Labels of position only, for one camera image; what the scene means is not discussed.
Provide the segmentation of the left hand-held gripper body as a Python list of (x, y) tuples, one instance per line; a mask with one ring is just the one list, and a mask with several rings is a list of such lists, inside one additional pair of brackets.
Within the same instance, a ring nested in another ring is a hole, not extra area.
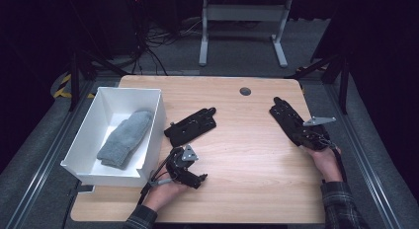
[(183, 185), (187, 185), (187, 182), (195, 181), (197, 175), (191, 173), (188, 168), (198, 159), (198, 155), (190, 145), (172, 149), (166, 163), (166, 169), (171, 179)]

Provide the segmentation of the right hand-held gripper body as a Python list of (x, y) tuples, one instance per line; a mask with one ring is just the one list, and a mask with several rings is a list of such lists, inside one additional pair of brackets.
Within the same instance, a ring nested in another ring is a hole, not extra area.
[(331, 144), (329, 133), (324, 125), (335, 120), (335, 117), (313, 116), (302, 123), (302, 127), (298, 130), (297, 140), (304, 147), (321, 151)]

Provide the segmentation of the grey fleece mitten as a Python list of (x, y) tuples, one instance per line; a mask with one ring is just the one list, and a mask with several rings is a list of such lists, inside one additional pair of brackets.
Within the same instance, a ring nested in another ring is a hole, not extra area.
[(128, 119), (123, 120), (114, 129), (98, 154), (126, 155), (126, 164), (133, 150), (142, 141), (153, 119), (153, 113), (139, 111), (133, 113)]

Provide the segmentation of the white box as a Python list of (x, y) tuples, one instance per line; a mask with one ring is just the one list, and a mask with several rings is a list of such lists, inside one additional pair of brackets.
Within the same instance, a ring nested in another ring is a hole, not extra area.
[[(152, 123), (124, 169), (97, 158), (108, 136), (136, 111), (153, 113)], [(159, 89), (100, 87), (61, 166), (85, 185), (143, 187), (159, 162), (166, 112)]]

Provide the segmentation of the person's right hand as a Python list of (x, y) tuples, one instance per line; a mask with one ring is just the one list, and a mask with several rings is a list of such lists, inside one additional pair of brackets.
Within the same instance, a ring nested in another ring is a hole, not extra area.
[(322, 151), (314, 151), (304, 146), (302, 146), (302, 149), (311, 156), (317, 170), (321, 173), (326, 183), (343, 181), (338, 162), (332, 149), (325, 148)]

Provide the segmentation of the person's left hand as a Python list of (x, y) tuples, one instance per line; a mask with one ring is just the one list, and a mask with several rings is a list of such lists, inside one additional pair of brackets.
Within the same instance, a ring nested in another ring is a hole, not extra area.
[(159, 185), (153, 187), (143, 205), (149, 205), (160, 210), (165, 205), (173, 201), (177, 196), (189, 189), (188, 186), (173, 182), (167, 174), (158, 179)]

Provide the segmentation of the black metal stand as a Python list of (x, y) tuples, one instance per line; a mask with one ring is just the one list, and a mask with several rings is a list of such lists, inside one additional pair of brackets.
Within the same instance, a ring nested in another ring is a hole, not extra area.
[(293, 75), (285, 76), (285, 79), (299, 80), (300, 78), (314, 72), (315, 70), (318, 70), (323, 66), (326, 67), (326, 70), (321, 76), (321, 82), (323, 84), (332, 84), (337, 77), (340, 77), (338, 105), (341, 112), (345, 115), (347, 113), (347, 93), (350, 74), (350, 63), (348, 55), (330, 55), (309, 65), (308, 67), (302, 67)]
[(94, 80), (97, 76), (97, 69), (94, 67), (93, 62), (99, 63), (107, 70), (110, 70), (121, 77), (127, 75), (127, 72), (123, 71), (120, 67), (112, 64), (106, 59), (100, 58), (90, 51), (75, 49), (71, 56), (70, 66), (71, 105), (69, 110), (71, 112), (76, 109), (81, 97), (79, 74), (82, 74), (86, 80)]

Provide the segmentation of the white metal desk frame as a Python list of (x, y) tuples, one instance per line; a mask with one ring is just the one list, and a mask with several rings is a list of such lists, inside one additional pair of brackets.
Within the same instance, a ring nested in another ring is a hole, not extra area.
[(211, 4), (203, 0), (202, 9), (202, 39), (199, 55), (199, 65), (206, 66), (209, 49), (209, 21), (243, 21), (243, 22), (277, 22), (278, 31), (271, 35), (277, 59), (281, 67), (286, 68), (288, 62), (282, 48), (282, 36), (292, 7), (292, 0), (281, 5), (232, 5)]

